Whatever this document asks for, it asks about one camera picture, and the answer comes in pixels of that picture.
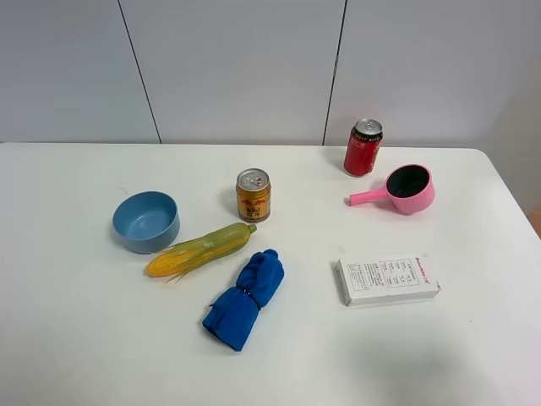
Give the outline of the blue cloth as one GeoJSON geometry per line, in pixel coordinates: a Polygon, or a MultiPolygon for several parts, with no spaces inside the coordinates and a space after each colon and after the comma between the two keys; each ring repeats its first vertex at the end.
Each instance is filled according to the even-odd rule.
{"type": "Polygon", "coordinates": [[[279,288],[285,272],[275,250],[257,252],[238,274],[233,287],[210,306],[202,326],[229,348],[240,352],[259,312],[279,288]]]}

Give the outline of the toy corn cob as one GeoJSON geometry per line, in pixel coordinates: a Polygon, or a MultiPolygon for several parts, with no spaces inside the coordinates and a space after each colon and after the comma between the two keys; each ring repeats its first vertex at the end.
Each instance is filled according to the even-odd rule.
{"type": "Polygon", "coordinates": [[[239,251],[256,231],[254,224],[237,222],[203,237],[172,245],[145,267],[145,274],[148,277],[180,279],[212,261],[239,251]]]}

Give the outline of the blue plastic bowl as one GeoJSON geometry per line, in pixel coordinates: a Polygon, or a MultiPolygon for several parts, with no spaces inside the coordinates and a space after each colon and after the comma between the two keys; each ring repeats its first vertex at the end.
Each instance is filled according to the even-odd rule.
{"type": "Polygon", "coordinates": [[[178,236],[180,217],[175,200],[160,191],[145,191],[123,201],[112,216],[119,242],[138,254],[164,250],[178,236]]]}

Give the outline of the red soda can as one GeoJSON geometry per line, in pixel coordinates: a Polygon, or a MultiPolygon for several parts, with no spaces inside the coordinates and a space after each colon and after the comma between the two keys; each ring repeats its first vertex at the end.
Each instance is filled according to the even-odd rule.
{"type": "Polygon", "coordinates": [[[352,127],[344,160],[345,170],[353,176],[371,173],[383,139],[380,122],[364,118],[352,127]]]}

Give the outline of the white paper box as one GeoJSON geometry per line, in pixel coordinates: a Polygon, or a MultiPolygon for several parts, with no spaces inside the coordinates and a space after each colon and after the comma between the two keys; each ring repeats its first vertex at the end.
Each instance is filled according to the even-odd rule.
{"type": "Polygon", "coordinates": [[[433,299],[441,290],[419,255],[342,258],[335,266],[347,307],[433,299]]]}

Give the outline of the gold energy drink can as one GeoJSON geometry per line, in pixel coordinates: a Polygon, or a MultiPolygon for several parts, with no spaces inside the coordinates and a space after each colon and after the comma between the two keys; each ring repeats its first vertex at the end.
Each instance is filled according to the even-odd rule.
{"type": "Polygon", "coordinates": [[[236,181],[238,215],[245,222],[261,222],[271,214],[271,182],[260,168],[243,170],[236,181]]]}

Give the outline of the pink toy saucepan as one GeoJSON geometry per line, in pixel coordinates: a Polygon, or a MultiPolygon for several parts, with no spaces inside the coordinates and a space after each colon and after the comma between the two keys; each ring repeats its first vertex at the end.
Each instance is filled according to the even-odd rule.
{"type": "Polygon", "coordinates": [[[401,213],[411,215],[427,209],[435,198],[431,172],[419,164],[395,169],[378,189],[350,195],[350,206],[389,199],[401,213]]]}

